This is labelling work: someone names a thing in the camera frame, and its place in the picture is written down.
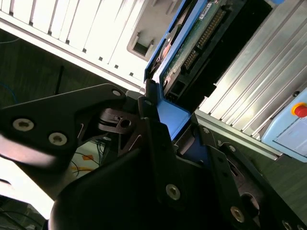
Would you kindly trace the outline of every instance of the circuit board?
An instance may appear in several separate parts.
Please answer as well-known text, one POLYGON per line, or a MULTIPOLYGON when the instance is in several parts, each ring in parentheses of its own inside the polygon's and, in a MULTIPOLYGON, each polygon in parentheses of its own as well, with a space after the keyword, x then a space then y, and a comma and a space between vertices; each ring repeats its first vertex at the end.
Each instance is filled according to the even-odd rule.
POLYGON ((221 9, 221 1, 218 3, 209 2, 207 4, 198 20, 195 22, 185 42, 182 44, 180 50, 166 70, 163 77, 164 81, 169 81, 174 73, 182 66, 186 69, 191 66, 198 55, 195 48, 203 48, 224 14, 225 11, 221 9))

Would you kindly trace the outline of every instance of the emergency stop button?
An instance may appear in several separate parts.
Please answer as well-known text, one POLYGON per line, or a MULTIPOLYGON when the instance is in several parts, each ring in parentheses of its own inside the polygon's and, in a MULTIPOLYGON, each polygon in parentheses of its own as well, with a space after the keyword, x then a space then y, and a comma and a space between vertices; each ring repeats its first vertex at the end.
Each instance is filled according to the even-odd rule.
POLYGON ((291 113, 300 118, 306 117, 307 116, 307 104, 303 102, 297 103, 295 106, 292 107, 291 113))

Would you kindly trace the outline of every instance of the silver screw head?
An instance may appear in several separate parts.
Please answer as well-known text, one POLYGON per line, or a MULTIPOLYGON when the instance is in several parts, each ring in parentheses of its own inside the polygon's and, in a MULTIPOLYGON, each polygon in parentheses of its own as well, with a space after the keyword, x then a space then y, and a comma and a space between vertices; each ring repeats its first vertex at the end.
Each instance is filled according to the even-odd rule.
POLYGON ((48 139, 51 144, 57 146, 62 146, 67 143, 67 137, 62 133, 51 133, 48 139))
POLYGON ((297 229, 298 229, 298 230, 304 230, 303 227, 300 226, 300 225, 297 226, 297 229))
POLYGON ((180 199, 180 191, 174 184, 168 184, 166 186, 166 194, 173 200, 180 199))
POLYGON ((244 222, 244 215, 243 213, 241 212, 241 210, 236 207, 236 206, 232 206, 230 208, 230 212, 231 214, 233 215, 233 217, 240 223, 243 223, 244 222))
POLYGON ((210 133, 209 129, 207 129, 206 127, 203 127, 202 130, 203 130, 205 133, 210 133))
POLYGON ((230 145, 229 148, 230 148, 230 150, 231 150, 232 152, 235 152, 235 151, 236 151, 235 147, 233 147, 232 145, 230 145))
POLYGON ((283 220, 282 223, 285 229, 292 230, 291 225, 287 221, 283 220))
POLYGON ((19 118, 13 121, 13 127, 19 131, 30 131, 34 128, 34 123, 26 118, 19 118))
POLYGON ((148 105, 152 105, 152 103, 148 100, 145 100, 145 103, 148 104, 148 105))
POLYGON ((116 96, 121 96, 120 92, 117 90, 113 90, 112 93, 116 96))

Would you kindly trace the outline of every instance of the mounting hole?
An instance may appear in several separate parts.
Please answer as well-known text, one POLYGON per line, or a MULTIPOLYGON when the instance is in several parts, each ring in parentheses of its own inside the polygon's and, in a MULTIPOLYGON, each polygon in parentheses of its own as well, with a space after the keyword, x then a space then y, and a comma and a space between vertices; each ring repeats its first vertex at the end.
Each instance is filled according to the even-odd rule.
POLYGON ((206 127, 203 127, 202 130, 207 134, 210 133, 209 129, 207 129, 206 127))
POLYGON ((292 96, 293 96, 293 97, 296 97, 296 96, 299 95, 299 93, 300 93, 300 91, 295 91, 295 92, 292 94, 292 96))
POLYGON ((256 217, 259 214, 259 204, 255 197, 250 193, 244 193, 241 196, 242 203, 244 205, 245 210, 249 214, 251 218, 256 217))
POLYGON ((123 120, 123 121, 120 123, 120 126, 121 126, 122 128, 128 128, 130 125, 131 125, 131 121, 130 121, 130 120, 123 120))

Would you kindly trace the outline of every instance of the green circuit board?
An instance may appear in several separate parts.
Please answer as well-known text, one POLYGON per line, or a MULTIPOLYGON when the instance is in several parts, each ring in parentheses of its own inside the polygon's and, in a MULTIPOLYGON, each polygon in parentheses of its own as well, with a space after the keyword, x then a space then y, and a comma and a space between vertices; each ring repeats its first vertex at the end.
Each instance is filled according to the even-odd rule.
POLYGON ((171 76, 176 73, 182 65, 185 65, 186 68, 191 65, 197 56, 197 53, 193 50, 194 47, 205 44, 206 37, 210 37, 210 26, 214 30, 214 24, 212 23, 214 17, 219 19, 219 13, 223 12, 224 11, 220 9, 220 3, 209 2, 206 5, 186 40, 167 68, 163 77, 164 80, 171 78, 171 76))

